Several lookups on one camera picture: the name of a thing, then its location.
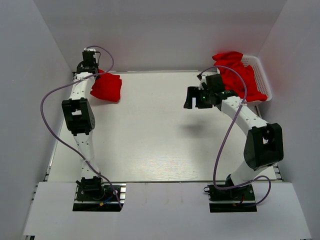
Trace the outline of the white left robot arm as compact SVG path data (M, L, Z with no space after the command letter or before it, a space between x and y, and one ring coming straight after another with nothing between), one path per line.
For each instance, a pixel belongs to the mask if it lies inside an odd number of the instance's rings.
M71 94L62 101L62 111L67 129L71 132L80 152L81 180L78 182L80 193L99 200L105 196L106 187L96 172L99 168L95 163L93 148L93 130L95 117L88 97L96 81L93 76L99 72L97 51L86 48L82 52L82 61L74 74Z

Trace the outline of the red t-shirt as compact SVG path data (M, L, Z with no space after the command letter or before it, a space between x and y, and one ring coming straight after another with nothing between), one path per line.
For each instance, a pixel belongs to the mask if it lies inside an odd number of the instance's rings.
M97 77L90 94L103 101L117 103L121 99L122 79L118 74L106 73Z

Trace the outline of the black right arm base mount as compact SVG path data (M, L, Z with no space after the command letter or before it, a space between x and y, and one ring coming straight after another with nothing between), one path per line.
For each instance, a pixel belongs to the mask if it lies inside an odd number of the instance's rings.
M213 184L203 191L208 194L210 213L253 213L257 212L256 198L252 185L219 190Z

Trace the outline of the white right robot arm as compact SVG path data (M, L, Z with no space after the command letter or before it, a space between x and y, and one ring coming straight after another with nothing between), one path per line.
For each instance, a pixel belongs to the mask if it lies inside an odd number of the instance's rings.
M259 174L284 158L283 131L278 123L269 123L258 117L245 103L245 99L233 90L227 90L219 74L206 76L199 86L187 88L185 109L218 108L228 115L232 125L237 125L245 134L244 160L231 173L224 186L215 185L220 191L236 200L244 193L244 187Z

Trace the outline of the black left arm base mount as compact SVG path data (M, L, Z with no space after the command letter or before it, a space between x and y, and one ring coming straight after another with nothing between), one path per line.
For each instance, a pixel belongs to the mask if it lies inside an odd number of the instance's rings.
M114 191L109 184L103 184L100 193L85 192L79 186L76 188L74 197L73 212L120 212L120 204L123 207L126 197L126 184L114 185Z

